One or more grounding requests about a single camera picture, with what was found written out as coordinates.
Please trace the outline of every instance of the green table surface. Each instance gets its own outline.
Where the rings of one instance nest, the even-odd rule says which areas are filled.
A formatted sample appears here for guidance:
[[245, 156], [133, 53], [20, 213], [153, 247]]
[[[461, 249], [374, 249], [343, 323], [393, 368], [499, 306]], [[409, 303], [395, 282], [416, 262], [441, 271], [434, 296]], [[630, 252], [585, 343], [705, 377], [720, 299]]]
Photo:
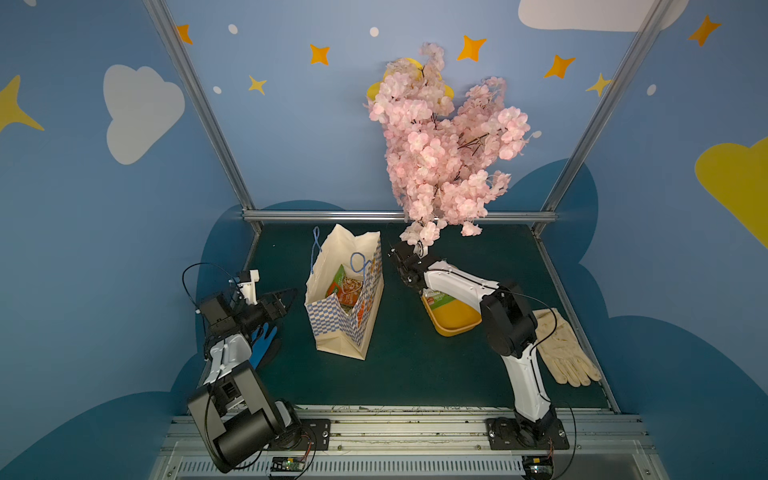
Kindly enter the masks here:
[[[320, 243], [333, 225], [320, 225]], [[278, 332], [282, 346], [259, 368], [270, 394], [294, 404], [390, 406], [497, 406], [515, 404], [502, 359], [485, 341], [482, 324], [453, 337], [440, 336], [415, 290], [400, 281], [386, 257], [399, 241], [403, 223], [349, 223], [360, 235], [382, 233], [384, 293], [366, 359], [319, 352], [304, 308], [313, 244], [311, 224], [264, 226], [250, 268], [259, 270], [261, 293], [299, 289]], [[458, 268], [490, 280], [515, 280], [523, 293], [561, 313], [564, 309], [525, 225], [487, 225], [477, 237], [462, 237], [448, 227], [430, 253]], [[531, 301], [531, 307], [540, 308]], [[558, 385], [539, 359], [542, 379], [555, 406], [608, 408], [602, 387]]]

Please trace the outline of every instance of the yellow bowl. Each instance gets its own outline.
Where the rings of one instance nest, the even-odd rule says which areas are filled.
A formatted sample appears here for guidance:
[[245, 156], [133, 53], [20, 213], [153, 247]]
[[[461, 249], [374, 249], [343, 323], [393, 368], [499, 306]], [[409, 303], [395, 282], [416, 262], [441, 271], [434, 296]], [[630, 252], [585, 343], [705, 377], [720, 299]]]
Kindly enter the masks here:
[[435, 330], [442, 336], [454, 336], [468, 332], [482, 322], [480, 313], [466, 303], [453, 300], [434, 310], [429, 308], [427, 298], [422, 294], [422, 303], [427, 309]]

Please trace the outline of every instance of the black mount plate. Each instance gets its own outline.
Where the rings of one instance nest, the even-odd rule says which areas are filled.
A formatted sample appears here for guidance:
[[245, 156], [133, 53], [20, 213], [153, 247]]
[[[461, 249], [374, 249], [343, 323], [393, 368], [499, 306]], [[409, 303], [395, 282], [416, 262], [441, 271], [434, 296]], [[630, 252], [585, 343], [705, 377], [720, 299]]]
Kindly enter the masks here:
[[485, 431], [491, 450], [549, 450], [549, 439], [555, 450], [568, 450], [568, 437], [563, 429], [563, 422], [555, 420], [544, 436], [535, 445], [526, 445], [519, 434], [520, 426], [515, 419], [500, 417], [485, 420]]
[[[301, 424], [304, 427], [304, 429], [311, 430], [312, 433], [315, 434], [313, 436], [314, 437], [313, 441], [316, 442], [316, 445], [312, 446], [312, 450], [317, 450], [318, 452], [327, 451], [328, 441], [331, 438], [331, 421], [328, 419], [302, 419]], [[306, 438], [302, 437], [299, 440], [299, 443], [297, 443], [295, 447], [290, 449], [290, 451], [305, 452], [308, 443], [309, 441]], [[273, 444], [270, 444], [270, 447], [267, 450], [286, 451], [286, 449]]]

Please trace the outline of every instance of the aluminum frame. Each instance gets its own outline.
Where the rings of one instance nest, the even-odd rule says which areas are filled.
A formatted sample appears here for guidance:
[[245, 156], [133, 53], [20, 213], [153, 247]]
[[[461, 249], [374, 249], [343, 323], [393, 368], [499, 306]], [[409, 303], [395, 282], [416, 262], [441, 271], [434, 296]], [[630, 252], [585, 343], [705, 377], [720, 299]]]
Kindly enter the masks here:
[[592, 345], [589, 343], [587, 334], [584, 333], [584, 329], [581, 327], [581, 322], [579, 322], [578, 316], [576, 315], [576, 310], [574, 310], [573, 305], [571, 305], [571, 301], [568, 299], [568, 294], [565, 292], [565, 287], [560, 281], [558, 271], [554, 268], [554, 264], [552, 263], [552, 259], [549, 257], [549, 253], [547, 253], [544, 242], [542, 242], [541, 238], [538, 237], [534, 237], [534, 240], [536, 241], [538, 252], [541, 254], [541, 259], [544, 261], [544, 265], [547, 267], [547, 272], [549, 272], [549, 276], [552, 278], [554, 289], [558, 292], [560, 302], [563, 304], [563, 308], [565, 308], [565, 315], [568, 317], [568, 320], [570, 320], [571, 326], [573, 327], [574, 333], [576, 334], [576, 338], [581, 344], [581, 349], [584, 350], [584, 353], [587, 355], [589, 360], [592, 361], [594, 367], [598, 369], [598, 372], [600, 372], [600, 376], [603, 377], [603, 379], [600, 381], [600, 385], [603, 387], [603, 392], [605, 392], [605, 398], [608, 401], [608, 405], [611, 406], [611, 410], [614, 412], [621, 413], [619, 404], [616, 402], [613, 391], [611, 391], [611, 386], [608, 385], [608, 381], [605, 378], [603, 368], [600, 366], [600, 362], [598, 362], [598, 358], [594, 354], [594, 350], [592, 349]]
[[240, 168], [237, 166], [227, 140], [224, 138], [224, 133], [219, 126], [219, 122], [216, 120], [214, 111], [210, 107], [210, 103], [208, 103], [203, 85], [200, 83], [200, 79], [192, 66], [187, 49], [184, 48], [181, 42], [179, 32], [176, 29], [176, 24], [168, 6], [164, 0], [144, 0], [144, 5], [147, 7], [157, 33], [160, 34], [168, 55], [170, 55], [170, 59], [181, 77], [181, 82], [187, 89], [197, 115], [200, 116], [200, 122], [202, 122], [203, 128], [205, 128], [208, 134], [210, 143], [219, 157], [221, 166], [224, 168], [224, 172], [232, 184], [232, 189], [235, 195], [237, 195], [240, 205], [243, 206], [244, 210], [253, 210], [255, 207], [253, 206], [253, 200], [250, 198], [250, 193], [248, 193], [243, 175], [240, 173]]
[[[571, 157], [568, 158], [563, 171], [549, 192], [547, 200], [541, 208], [542, 211], [554, 212], [560, 204], [560, 200], [563, 199], [568, 187], [571, 186], [571, 182], [576, 177], [576, 173], [578, 173], [581, 165], [587, 160], [589, 152], [598, 141], [600, 133], [611, 118], [611, 114], [613, 114], [619, 100], [632, 82], [634, 74], [643, 63], [643, 60], [650, 51], [650, 47], [656, 41], [656, 37], [661, 32], [661, 22], [664, 20], [664, 15], [673, 1], [656, 0], [650, 7], [648, 14], [643, 20], [643, 24], [640, 26], [640, 30], [637, 31], [637, 35], [635, 35], [627, 53], [622, 58], [611, 85], [603, 94], [598, 107], [594, 110], [592, 118], [587, 124], [587, 128], [576, 144], [576, 148]], [[536, 236], [541, 235], [544, 227], [546, 227], [546, 223], [542, 222], [534, 225], [533, 230]]]
[[[462, 472], [465, 478], [474, 478], [487, 468], [487, 463], [500, 460], [514, 461], [522, 455], [546, 455], [545, 451], [499, 452], [490, 449], [485, 432], [485, 419], [511, 416], [510, 409], [490, 407], [428, 407], [428, 406], [299, 406], [300, 418], [328, 418], [333, 426], [327, 452], [317, 452], [317, 458], [347, 465], [358, 461], [391, 462], [405, 459], [413, 463], [468, 459], [475, 462], [477, 470]], [[571, 449], [558, 451], [559, 458], [569, 458], [576, 451], [576, 459], [585, 455], [626, 455], [634, 462], [642, 478], [668, 480], [664, 467], [657, 458], [653, 439], [645, 430], [638, 415], [614, 415], [600, 409], [558, 409]], [[266, 466], [273, 455], [295, 455], [288, 452], [268, 452], [252, 471], [233, 472], [227, 476], [263, 478]], [[190, 472], [184, 462], [199, 462]], [[516, 475], [515, 467], [507, 467], [506, 477]], [[342, 473], [323, 473], [310, 470], [307, 476], [380, 476], [389, 474], [382, 470], [342, 470]], [[427, 472], [401, 470], [399, 475]], [[445, 475], [445, 472], [434, 472]], [[174, 417], [161, 452], [157, 457], [151, 480], [175, 480], [176, 478], [223, 478], [224, 474], [212, 468], [210, 458], [190, 416]]]
[[[361, 210], [246, 210], [243, 218], [249, 222], [273, 221], [293, 223], [335, 223], [335, 222], [401, 222], [406, 221], [402, 211], [361, 211]], [[482, 223], [550, 223], [557, 219], [555, 212], [488, 212], [487, 217], [478, 218]]]

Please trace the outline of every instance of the beige glove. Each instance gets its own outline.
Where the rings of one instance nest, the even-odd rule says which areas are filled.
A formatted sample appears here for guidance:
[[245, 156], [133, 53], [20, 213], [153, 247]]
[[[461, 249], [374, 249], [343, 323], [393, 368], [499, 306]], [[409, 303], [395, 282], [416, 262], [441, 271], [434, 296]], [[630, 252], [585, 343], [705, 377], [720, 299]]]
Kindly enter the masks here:
[[[598, 369], [584, 354], [584, 350], [576, 340], [576, 334], [571, 324], [558, 312], [558, 329], [552, 336], [538, 346], [541, 359], [549, 368], [549, 372], [557, 383], [570, 383], [571, 386], [587, 386], [589, 379], [595, 382], [601, 379]], [[554, 329], [554, 316], [550, 309], [534, 310], [538, 320], [536, 338], [539, 342]]]

